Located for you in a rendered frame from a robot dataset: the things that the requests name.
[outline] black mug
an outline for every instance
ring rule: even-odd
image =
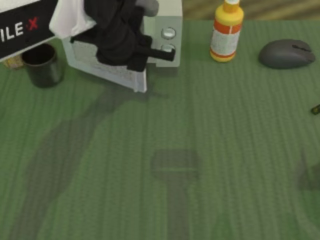
[[[51,88],[62,81],[63,70],[55,48],[44,43],[21,55],[23,64],[33,85]]]

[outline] green table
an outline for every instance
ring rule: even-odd
[[[248,21],[230,63],[211,32],[186,21],[181,67],[150,67],[146,94],[70,67],[42,90],[1,66],[0,239],[319,239],[319,63],[257,61],[281,38],[320,58],[319,22]]]

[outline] black banner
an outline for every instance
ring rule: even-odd
[[[49,23],[57,2],[41,0],[0,13],[0,59],[53,37]]]

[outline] mouse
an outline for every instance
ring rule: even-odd
[[[259,53],[259,61],[272,69],[293,69],[316,60],[310,46],[301,40],[280,39],[269,42]]]

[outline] mustard bottle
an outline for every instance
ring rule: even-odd
[[[210,55],[217,62],[226,63],[236,56],[244,15],[240,0],[224,0],[216,9]]]

